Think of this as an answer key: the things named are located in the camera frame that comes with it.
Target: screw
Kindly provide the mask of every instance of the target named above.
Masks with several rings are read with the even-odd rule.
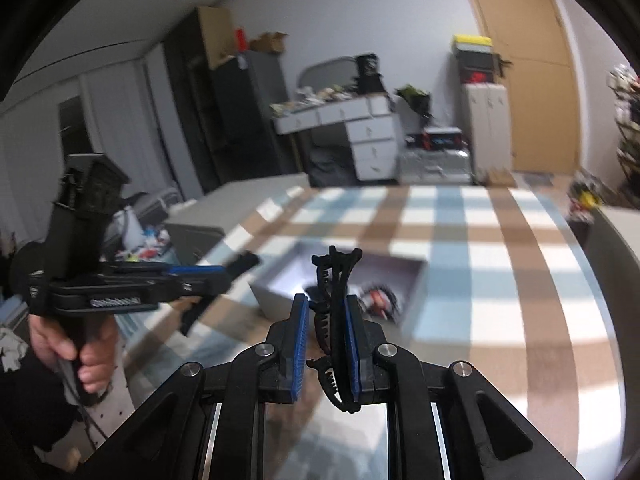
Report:
[[[453,365],[453,371],[460,377],[468,377],[469,375],[471,375],[471,372],[473,370],[473,367],[469,363],[466,363],[464,361],[458,361]]]
[[[384,357],[393,357],[398,353],[398,348],[391,343],[384,343],[378,347],[378,352]]]
[[[260,343],[255,347],[255,353],[259,356],[267,357],[275,352],[275,348],[270,343]]]
[[[200,373],[201,368],[198,363],[185,363],[180,367],[180,373],[185,377],[193,377]]]

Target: ceiling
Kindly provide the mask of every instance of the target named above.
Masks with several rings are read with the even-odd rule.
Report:
[[[2,108],[94,65],[141,56],[194,6],[215,1],[81,0],[36,48]]]

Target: yellow lid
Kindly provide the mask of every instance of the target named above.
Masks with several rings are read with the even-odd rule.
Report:
[[[476,45],[494,46],[491,38],[486,36],[469,36],[467,34],[455,34],[453,43],[471,43]]]

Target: person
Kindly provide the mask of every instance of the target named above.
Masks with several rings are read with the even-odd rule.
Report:
[[[118,328],[114,317],[107,316],[97,336],[76,349],[57,321],[29,315],[28,325],[30,347],[19,368],[5,370],[0,361],[0,476],[23,478],[28,467],[38,479],[63,479],[65,472],[42,463],[34,451],[51,450],[74,421],[82,420],[78,407],[66,402],[64,384],[56,374],[59,360],[79,356],[78,378],[84,389],[103,391],[115,370]]]

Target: checkered tablecloth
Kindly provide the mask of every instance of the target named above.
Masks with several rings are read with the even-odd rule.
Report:
[[[591,267],[549,200],[482,187],[295,188],[266,200],[203,263],[251,250],[266,264],[303,239],[428,260],[421,305],[401,327],[409,350],[473,363],[587,480],[613,477],[624,425],[616,338]],[[132,381],[152,390],[186,360],[210,366],[263,341],[269,322],[248,286],[258,272],[237,280],[188,338],[175,332],[180,304],[121,323]],[[294,408],[268,409],[268,477],[386,478],[385,426],[383,406],[335,410],[311,374]]]

